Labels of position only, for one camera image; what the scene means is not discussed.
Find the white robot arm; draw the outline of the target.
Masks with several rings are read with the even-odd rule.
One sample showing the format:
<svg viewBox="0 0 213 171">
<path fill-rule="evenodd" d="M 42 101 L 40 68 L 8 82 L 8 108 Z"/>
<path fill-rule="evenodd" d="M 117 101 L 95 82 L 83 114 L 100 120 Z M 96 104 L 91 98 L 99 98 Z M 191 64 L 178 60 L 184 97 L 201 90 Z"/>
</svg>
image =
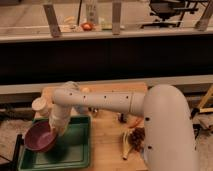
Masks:
<svg viewBox="0 0 213 171">
<path fill-rule="evenodd" d="M 149 171 L 199 171 L 189 105 L 174 86 L 160 84 L 148 92 L 84 93 L 66 83 L 52 94 L 50 127 L 63 134 L 74 106 L 95 107 L 144 119 L 144 159 Z"/>
</svg>

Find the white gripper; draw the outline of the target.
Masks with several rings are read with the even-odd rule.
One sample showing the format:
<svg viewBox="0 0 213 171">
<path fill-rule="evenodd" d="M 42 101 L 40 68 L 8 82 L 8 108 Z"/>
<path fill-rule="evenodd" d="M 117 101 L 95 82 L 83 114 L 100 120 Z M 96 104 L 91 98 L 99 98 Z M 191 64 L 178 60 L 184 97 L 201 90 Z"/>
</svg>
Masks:
<svg viewBox="0 0 213 171">
<path fill-rule="evenodd" d="M 62 136 L 65 133 L 65 131 L 67 130 L 68 123 L 68 117 L 61 118 L 53 114 L 51 114 L 49 117 L 49 125 L 51 128 L 51 132 L 59 136 Z"/>
</svg>

